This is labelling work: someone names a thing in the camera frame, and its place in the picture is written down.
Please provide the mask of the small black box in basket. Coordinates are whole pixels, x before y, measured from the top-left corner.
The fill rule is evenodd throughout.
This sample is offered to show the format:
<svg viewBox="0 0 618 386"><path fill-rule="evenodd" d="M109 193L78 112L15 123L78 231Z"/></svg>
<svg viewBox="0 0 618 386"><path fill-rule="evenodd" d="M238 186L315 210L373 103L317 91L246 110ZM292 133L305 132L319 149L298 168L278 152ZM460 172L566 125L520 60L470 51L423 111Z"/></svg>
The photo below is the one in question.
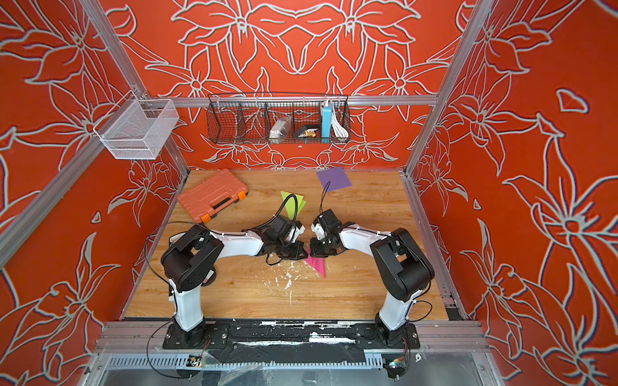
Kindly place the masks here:
<svg viewBox="0 0 618 386"><path fill-rule="evenodd" d="M309 139L316 138L317 134L320 133L319 125L302 125L299 129L297 129L293 133L294 139Z"/></svg>

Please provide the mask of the orange plastic tool case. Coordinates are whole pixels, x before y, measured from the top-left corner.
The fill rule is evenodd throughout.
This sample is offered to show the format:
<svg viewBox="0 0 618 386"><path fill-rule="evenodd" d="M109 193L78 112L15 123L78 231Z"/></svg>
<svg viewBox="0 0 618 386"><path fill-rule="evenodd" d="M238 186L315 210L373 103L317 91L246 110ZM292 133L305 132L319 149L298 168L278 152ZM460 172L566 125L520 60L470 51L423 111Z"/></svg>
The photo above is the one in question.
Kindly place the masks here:
<svg viewBox="0 0 618 386"><path fill-rule="evenodd" d="M230 170L219 170L180 194L179 203L196 223L208 223L223 209L246 198L248 187Z"/></svg>

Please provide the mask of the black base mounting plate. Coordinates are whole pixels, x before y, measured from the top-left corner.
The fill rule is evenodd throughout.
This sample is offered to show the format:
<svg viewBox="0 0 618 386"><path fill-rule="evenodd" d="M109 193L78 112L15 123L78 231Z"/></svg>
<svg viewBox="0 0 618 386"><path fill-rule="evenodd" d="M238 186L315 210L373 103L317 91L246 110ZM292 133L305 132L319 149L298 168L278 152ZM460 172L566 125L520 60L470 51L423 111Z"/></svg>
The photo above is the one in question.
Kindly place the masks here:
<svg viewBox="0 0 618 386"><path fill-rule="evenodd" d="M368 365L382 367L385 355L420 348L411 323L395 331L374 322L204 320L190 332L172 323L164 350L204 352L210 363L267 365Z"/></svg>

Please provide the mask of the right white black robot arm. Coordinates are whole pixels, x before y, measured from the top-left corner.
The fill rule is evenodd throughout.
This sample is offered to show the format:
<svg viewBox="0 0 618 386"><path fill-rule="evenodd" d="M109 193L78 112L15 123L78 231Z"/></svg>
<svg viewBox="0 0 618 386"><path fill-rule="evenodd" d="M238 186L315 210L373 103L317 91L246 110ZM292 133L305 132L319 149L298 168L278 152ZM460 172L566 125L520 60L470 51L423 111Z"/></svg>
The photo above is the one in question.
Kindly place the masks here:
<svg viewBox="0 0 618 386"><path fill-rule="evenodd" d="M333 257L348 250L373 257L387 291L375 318L378 341L386 347L410 342L410 309L435 278L431 263L410 233L404 228L383 233L354 223L331 228L315 223L312 231L312 257Z"/></svg>

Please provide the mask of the purple square paper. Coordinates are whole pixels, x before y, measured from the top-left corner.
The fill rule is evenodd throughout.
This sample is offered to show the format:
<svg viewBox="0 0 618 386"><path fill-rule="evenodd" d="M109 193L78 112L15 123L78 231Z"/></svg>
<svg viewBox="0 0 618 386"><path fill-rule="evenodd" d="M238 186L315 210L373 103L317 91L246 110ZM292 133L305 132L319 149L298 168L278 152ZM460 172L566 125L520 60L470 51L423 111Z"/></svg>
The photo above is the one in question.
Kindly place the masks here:
<svg viewBox="0 0 618 386"><path fill-rule="evenodd" d="M343 167L320 170L316 174L326 192L337 191L352 186L352 182Z"/></svg>

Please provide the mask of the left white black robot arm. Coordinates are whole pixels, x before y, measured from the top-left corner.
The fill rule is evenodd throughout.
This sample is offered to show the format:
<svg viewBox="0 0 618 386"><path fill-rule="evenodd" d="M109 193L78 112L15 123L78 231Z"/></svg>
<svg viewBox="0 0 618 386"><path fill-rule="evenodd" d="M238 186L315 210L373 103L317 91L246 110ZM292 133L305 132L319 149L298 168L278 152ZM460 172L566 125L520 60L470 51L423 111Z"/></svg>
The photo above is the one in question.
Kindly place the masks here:
<svg viewBox="0 0 618 386"><path fill-rule="evenodd" d="M210 344L201 305L201 286L217 260L236 256L269 257L272 253L281 259L303 260L307 258L304 243L299 240L303 233L304 226L294 221L242 233L219 233L194 225L174 236L161 258L175 304L163 348L197 349Z"/></svg>

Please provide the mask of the clear plastic bag in basket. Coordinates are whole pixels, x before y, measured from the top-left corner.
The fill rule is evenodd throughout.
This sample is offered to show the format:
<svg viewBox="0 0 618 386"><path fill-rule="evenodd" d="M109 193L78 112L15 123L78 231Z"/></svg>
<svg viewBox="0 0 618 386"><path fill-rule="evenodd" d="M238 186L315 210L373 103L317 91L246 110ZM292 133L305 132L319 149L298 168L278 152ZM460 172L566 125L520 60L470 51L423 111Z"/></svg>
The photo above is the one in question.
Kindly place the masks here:
<svg viewBox="0 0 618 386"><path fill-rule="evenodd" d="M282 144L291 131L293 118L289 116L281 117L270 128L268 141L271 144Z"/></svg>

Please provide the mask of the magenta square paper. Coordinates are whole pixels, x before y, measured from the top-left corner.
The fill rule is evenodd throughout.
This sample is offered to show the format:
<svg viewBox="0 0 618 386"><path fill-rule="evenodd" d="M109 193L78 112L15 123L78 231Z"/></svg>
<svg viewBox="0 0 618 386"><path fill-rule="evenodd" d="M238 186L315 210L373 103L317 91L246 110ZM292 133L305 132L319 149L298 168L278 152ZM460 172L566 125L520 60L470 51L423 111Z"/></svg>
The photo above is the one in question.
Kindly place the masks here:
<svg viewBox="0 0 618 386"><path fill-rule="evenodd" d="M307 252L307 258L305 262L315 270L322 278L326 278L326 263L325 259L319 257L313 257L310 252Z"/></svg>

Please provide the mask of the clear acrylic wall bin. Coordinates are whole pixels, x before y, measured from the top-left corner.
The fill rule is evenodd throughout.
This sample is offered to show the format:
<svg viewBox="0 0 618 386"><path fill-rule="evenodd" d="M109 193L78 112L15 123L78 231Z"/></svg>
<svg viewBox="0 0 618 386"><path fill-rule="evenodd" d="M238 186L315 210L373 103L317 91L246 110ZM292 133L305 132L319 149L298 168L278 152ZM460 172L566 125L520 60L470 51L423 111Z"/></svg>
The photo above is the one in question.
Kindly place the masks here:
<svg viewBox="0 0 618 386"><path fill-rule="evenodd" d="M154 160L162 151L179 114L171 99L131 99L105 117L94 133L115 159Z"/></svg>

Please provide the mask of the lime green square paper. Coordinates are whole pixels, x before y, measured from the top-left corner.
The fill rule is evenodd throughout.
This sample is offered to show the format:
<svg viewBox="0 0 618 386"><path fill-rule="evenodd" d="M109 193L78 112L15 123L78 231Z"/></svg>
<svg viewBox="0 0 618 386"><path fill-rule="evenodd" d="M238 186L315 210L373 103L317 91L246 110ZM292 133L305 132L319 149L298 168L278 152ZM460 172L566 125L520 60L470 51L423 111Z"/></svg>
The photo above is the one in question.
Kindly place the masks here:
<svg viewBox="0 0 618 386"><path fill-rule="evenodd" d="M300 213L306 205L304 197L299 194L281 191L282 200L285 202L285 212L290 220L299 219Z"/></svg>

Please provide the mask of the light blue box in basket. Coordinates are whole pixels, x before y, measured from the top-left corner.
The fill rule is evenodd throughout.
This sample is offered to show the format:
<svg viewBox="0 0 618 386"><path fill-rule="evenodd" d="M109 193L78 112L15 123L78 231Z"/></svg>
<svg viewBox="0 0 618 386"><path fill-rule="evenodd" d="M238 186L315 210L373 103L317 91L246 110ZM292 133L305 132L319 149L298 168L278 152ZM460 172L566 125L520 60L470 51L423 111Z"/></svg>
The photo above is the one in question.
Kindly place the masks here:
<svg viewBox="0 0 618 386"><path fill-rule="evenodd" d="M328 101L321 106L321 141L329 143L332 130L332 104Z"/></svg>

